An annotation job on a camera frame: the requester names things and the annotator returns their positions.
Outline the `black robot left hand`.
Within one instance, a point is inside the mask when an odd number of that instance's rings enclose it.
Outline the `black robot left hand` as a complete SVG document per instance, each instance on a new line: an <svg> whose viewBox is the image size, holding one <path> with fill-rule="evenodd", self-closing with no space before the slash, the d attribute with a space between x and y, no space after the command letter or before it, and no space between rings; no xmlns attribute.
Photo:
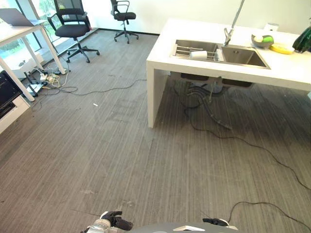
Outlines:
<svg viewBox="0 0 311 233"><path fill-rule="evenodd" d="M100 219L106 219L110 222L111 227L115 227L124 231L130 231L133 223L121 218L122 211L105 211L102 213Z"/></svg>

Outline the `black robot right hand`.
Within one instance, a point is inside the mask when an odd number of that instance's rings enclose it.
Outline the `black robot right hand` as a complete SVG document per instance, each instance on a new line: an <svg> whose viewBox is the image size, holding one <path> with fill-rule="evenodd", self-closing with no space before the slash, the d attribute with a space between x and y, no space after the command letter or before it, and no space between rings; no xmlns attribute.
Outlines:
<svg viewBox="0 0 311 233"><path fill-rule="evenodd" d="M223 227L228 227L229 223L221 218L203 218L202 219L203 222L205 223L209 223L212 225L218 225L218 226L223 226Z"/></svg>

